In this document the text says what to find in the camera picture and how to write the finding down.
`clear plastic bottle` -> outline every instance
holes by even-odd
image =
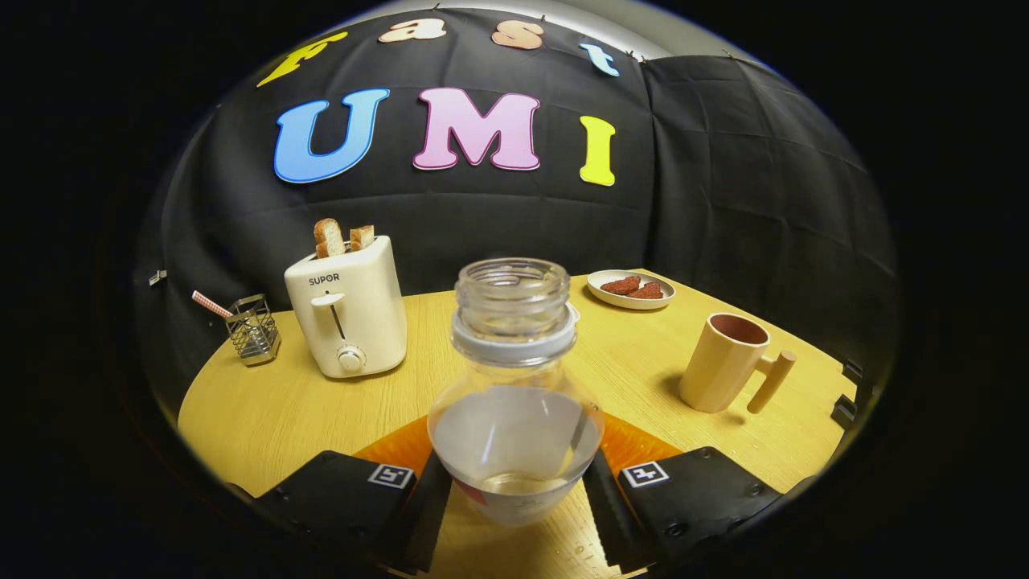
[[[604,433],[596,398],[561,363],[578,321],[568,274],[541,259],[489,259],[462,268],[456,288],[451,340],[470,364],[436,396],[429,437],[490,518],[538,520],[581,477]]]

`black fabric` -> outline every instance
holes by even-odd
[[[431,40],[380,43],[401,22],[438,17],[447,34]],[[643,264],[653,190],[653,136],[639,64],[578,32],[540,23],[543,47],[520,50],[492,42],[505,20],[527,16],[480,9],[422,10],[362,22],[299,69],[255,88],[282,59],[226,95],[182,155],[178,174],[158,192],[141,234],[137,315],[151,382],[175,413],[193,376],[224,341],[222,325],[189,299],[193,289],[227,306],[268,295],[273,311],[291,310],[283,272],[314,251],[313,226],[333,217],[343,227],[374,223],[393,240],[404,295],[453,287],[476,259],[524,254],[553,259],[570,273]],[[322,37],[330,36],[326,32]],[[297,44],[307,45],[313,40]],[[580,48],[590,42],[614,58],[620,76],[596,70]],[[541,166],[505,171],[489,155],[476,167],[422,171],[412,157],[425,139],[424,88],[464,89],[485,114],[505,93],[539,99],[533,147]],[[348,108],[360,89],[389,88],[379,105],[367,154],[329,179],[293,184],[273,170],[278,116],[325,99],[312,150],[340,145]],[[613,124],[612,186],[583,182],[586,131],[579,116]],[[452,149],[459,151],[452,139]],[[146,279],[168,270],[161,285]]]
[[[418,17],[442,19],[447,34],[377,41]],[[226,306],[264,293],[274,311],[290,310],[283,272],[314,250],[312,227],[323,217],[344,227],[375,223],[392,237],[404,295],[449,289],[461,266],[491,256],[553,259],[573,275],[645,265],[867,373],[885,367],[897,316],[885,214],[860,159],[813,103],[753,65],[714,57],[640,65],[549,23],[539,23],[539,49],[499,46],[490,35],[504,20],[528,19],[438,9],[359,23],[298,70],[255,88],[282,59],[269,63],[212,111],[141,231],[141,347],[170,413],[226,337],[189,300],[193,289]],[[620,76],[598,71],[579,42],[602,46]],[[473,167],[458,152],[451,169],[416,169],[427,111],[418,94],[436,86],[463,88],[481,113],[505,93],[539,99],[533,143],[541,166],[505,171],[487,158]],[[375,87],[391,94],[360,162],[308,184],[275,175],[282,112],[329,101],[312,143],[327,152],[347,123],[341,99]],[[612,186],[579,178],[581,115],[616,130]],[[168,278],[148,286],[158,268]]]
[[[646,265],[881,379],[899,327],[895,252],[844,136],[756,65],[675,57],[642,69],[657,154]]]

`straw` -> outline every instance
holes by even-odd
[[[225,309],[223,309],[223,307],[219,306],[218,304],[212,302],[211,300],[207,299],[206,296],[204,296],[200,292],[196,291],[196,289],[193,289],[192,299],[198,304],[200,304],[200,305],[204,306],[205,309],[213,312],[214,314],[220,316],[221,318],[228,318],[230,316],[234,316],[233,313],[226,311]]]

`wire basket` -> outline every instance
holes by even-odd
[[[264,295],[237,300],[228,311],[233,316],[225,319],[225,328],[243,364],[254,366],[275,360],[282,338]]]

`white plate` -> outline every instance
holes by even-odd
[[[640,287],[643,287],[644,283],[649,283],[651,281],[657,281],[658,285],[661,286],[661,293],[665,295],[664,298],[660,300],[644,300],[642,298],[630,298],[628,296],[619,296],[617,294],[611,294],[610,292],[605,292],[600,288],[601,285],[609,283],[611,281],[617,281],[619,279],[625,279],[629,276],[636,275],[640,278]],[[658,309],[663,309],[668,305],[668,302],[672,301],[675,297],[675,287],[672,284],[665,281],[660,277],[654,277],[652,275],[647,275],[645,273],[638,273],[635,270],[629,270],[624,268],[606,268],[603,270],[595,270],[590,274],[590,277],[586,278],[586,284],[590,287],[590,293],[596,296],[598,299],[603,300],[613,306],[618,306],[622,309],[628,309],[631,311],[653,311]]]

